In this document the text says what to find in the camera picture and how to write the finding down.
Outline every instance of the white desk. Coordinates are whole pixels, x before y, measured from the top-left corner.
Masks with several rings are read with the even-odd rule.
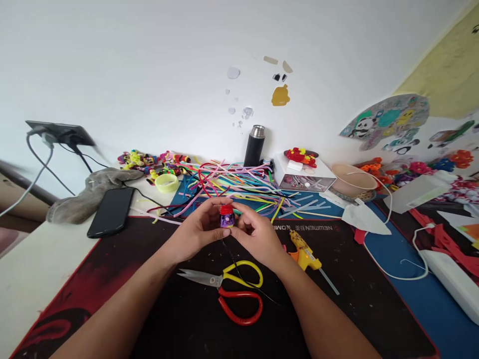
[[[127,184],[162,205],[169,205],[174,196],[158,192],[145,178]],[[135,191],[131,204],[145,211],[156,207],[142,200]],[[93,248],[97,239],[86,236],[92,220],[93,216],[80,225],[45,222],[0,259],[0,358],[13,353]]]

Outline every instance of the cardboard box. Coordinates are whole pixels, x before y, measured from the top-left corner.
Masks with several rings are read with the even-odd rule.
[[[274,157],[274,179],[281,189],[325,192],[336,180],[334,173],[320,159],[317,168],[303,165],[300,171],[288,168],[289,159],[280,152]]]

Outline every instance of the hand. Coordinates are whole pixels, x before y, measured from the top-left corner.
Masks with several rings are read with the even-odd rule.
[[[178,227],[173,235],[159,249],[167,260],[176,265],[191,259],[207,244],[230,235],[230,230],[219,228],[222,204],[233,200],[226,197],[209,198],[202,203]]]
[[[232,227],[231,235],[260,263],[273,272],[288,257],[283,249],[271,221],[260,216],[247,205],[233,202],[232,206],[242,212],[237,221],[238,227]]]

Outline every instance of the stainless steel bottle cap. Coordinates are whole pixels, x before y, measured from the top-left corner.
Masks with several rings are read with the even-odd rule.
[[[254,138],[265,138],[264,136],[264,126],[254,125],[249,134]]]

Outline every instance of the wall socket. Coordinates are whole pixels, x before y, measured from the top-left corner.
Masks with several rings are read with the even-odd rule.
[[[75,141],[78,145],[84,146],[94,146],[95,143],[93,142],[90,135],[85,131],[85,129],[78,125],[66,125],[66,124],[56,124],[53,122],[41,122],[41,121],[25,121],[31,128],[35,128],[37,126],[43,126],[47,128],[52,135],[55,136],[55,143],[64,143],[68,144],[64,137],[65,134],[75,135]]]

